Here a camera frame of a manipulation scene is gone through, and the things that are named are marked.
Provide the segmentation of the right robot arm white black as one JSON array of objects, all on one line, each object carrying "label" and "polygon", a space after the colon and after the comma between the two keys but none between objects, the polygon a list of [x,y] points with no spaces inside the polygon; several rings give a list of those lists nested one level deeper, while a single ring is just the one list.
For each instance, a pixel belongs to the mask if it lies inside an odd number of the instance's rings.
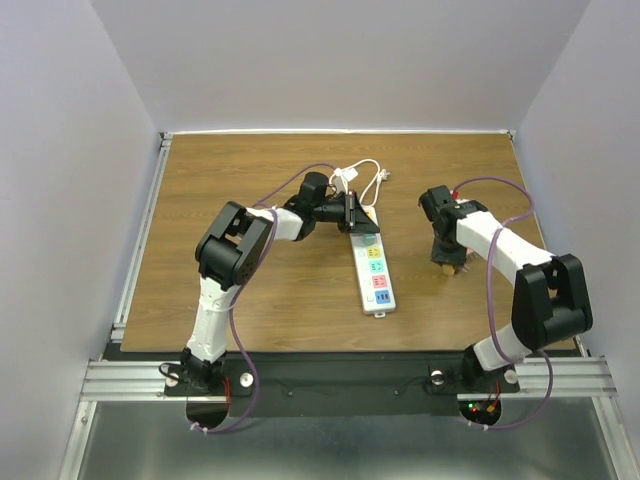
[{"label": "right robot arm white black", "polygon": [[593,315],[584,268],[572,254],[554,255],[504,227],[475,200],[458,201],[447,189],[427,192],[419,204],[432,225],[431,261],[455,275],[470,253],[485,259],[513,286],[510,323],[463,352],[460,378],[482,390],[496,371],[550,344],[590,330]]}]

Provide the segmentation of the white power strip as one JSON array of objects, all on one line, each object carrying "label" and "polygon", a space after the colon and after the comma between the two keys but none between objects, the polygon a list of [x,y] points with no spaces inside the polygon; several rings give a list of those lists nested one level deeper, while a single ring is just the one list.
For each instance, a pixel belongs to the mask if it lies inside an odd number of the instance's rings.
[{"label": "white power strip", "polygon": [[364,234],[351,234],[350,240],[363,312],[383,318],[396,309],[396,300],[382,237],[377,235],[377,246],[366,247]]}]

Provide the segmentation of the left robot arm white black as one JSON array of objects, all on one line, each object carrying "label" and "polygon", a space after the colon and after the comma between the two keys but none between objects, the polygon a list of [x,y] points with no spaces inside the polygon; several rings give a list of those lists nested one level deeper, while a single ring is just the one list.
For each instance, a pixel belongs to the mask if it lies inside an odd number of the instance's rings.
[{"label": "left robot arm white black", "polygon": [[305,175],[283,206],[247,208],[227,202],[195,249],[200,293],[192,334],[180,355],[185,381],[199,393],[224,383],[227,328],[241,290],[276,240],[301,241],[318,223],[333,223],[344,234],[378,234],[380,228],[353,191],[329,193],[329,178]]}]

